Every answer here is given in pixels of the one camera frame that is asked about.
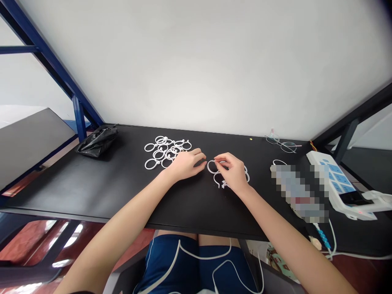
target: blue shorts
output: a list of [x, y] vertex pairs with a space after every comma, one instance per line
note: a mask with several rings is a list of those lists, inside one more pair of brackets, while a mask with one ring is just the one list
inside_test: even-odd
[[[176, 254], [178, 240], [181, 241], [181, 246], [184, 249], [200, 257], [222, 255], [229, 250], [229, 246], [199, 247], [196, 240], [180, 235], [158, 236], [150, 243], [146, 256], [146, 270], [142, 280], [134, 290], [135, 294], [152, 285], [167, 272]], [[242, 282], [256, 292], [256, 285], [242, 249], [232, 247], [228, 255], [212, 260], [196, 259], [180, 248], [170, 274], [151, 293], [168, 294], [170, 292], [179, 292], [181, 294], [196, 294], [202, 289], [209, 289], [215, 292], [212, 272], [225, 260], [231, 260], [234, 263]], [[237, 273], [230, 262], [226, 262], [216, 270], [214, 279], [220, 294], [249, 293], [239, 281]]]

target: finger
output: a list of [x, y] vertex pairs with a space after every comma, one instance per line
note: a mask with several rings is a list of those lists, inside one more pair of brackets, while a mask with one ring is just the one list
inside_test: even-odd
[[193, 168], [193, 175], [197, 175], [199, 172], [201, 172], [203, 169], [205, 169], [205, 166], [207, 164], [207, 161], [201, 163], [199, 166]]
[[196, 163], [196, 162], [198, 162], [199, 160], [202, 160], [203, 158], [206, 159], [206, 156], [205, 156], [204, 153], [196, 154], [196, 155], [195, 155], [195, 158], [194, 158], [194, 162]]
[[228, 162], [220, 162], [220, 164], [222, 166], [225, 166], [225, 167], [228, 167], [228, 168], [232, 168], [233, 167], [233, 165], [231, 163], [228, 163]]
[[218, 161], [215, 161], [215, 165], [216, 165], [216, 168], [218, 169], [218, 171], [220, 171], [220, 173], [224, 177], [226, 172], [227, 172], [227, 170]]
[[201, 152], [201, 149], [200, 148], [196, 148], [196, 149], [193, 149], [192, 151], [190, 151], [189, 153], [191, 153], [193, 155], [196, 155], [196, 154], [199, 154], [200, 152]]
[[219, 154], [217, 156], [214, 157], [215, 160], [218, 161], [227, 161], [229, 163], [238, 160], [238, 158], [236, 158], [233, 154], [227, 152], [227, 153], [223, 153], [223, 154]]

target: hand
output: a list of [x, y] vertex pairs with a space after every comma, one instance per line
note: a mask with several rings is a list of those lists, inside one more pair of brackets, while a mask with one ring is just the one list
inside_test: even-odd
[[190, 178], [191, 176], [197, 175], [205, 168], [207, 161], [194, 167], [198, 161], [205, 158], [206, 157], [204, 153], [201, 152], [200, 148], [196, 148], [190, 152], [182, 151], [164, 172], [169, 174], [174, 182]]
[[239, 192], [249, 187], [244, 163], [231, 153], [223, 153], [214, 157], [216, 168], [224, 177], [229, 187], [238, 195]]

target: power strip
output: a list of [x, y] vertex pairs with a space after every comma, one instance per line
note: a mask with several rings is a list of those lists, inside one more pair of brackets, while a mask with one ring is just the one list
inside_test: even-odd
[[325, 190], [329, 192], [329, 201], [332, 207], [352, 220], [373, 221], [377, 217], [373, 212], [363, 212], [360, 206], [349, 206], [345, 204], [340, 198], [340, 194], [355, 191], [354, 186], [344, 175], [340, 167], [337, 165], [332, 156], [310, 151], [306, 154], [311, 165], [328, 166], [328, 181], [329, 185], [325, 185]]

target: eyeglasses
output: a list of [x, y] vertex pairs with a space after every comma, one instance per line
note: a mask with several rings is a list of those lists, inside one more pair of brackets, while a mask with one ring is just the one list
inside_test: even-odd
[[279, 136], [274, 134], [274, 129], [271, 129], [271, 134], [268, 136], [264, 136], [268, 143], [270, 144], [278, 144], [284, 152], [287, 153], [296, 153], [297, 147], [301, 147], [302, 145], [295, 145], [293, 142], [283, 142], [280, 143]]

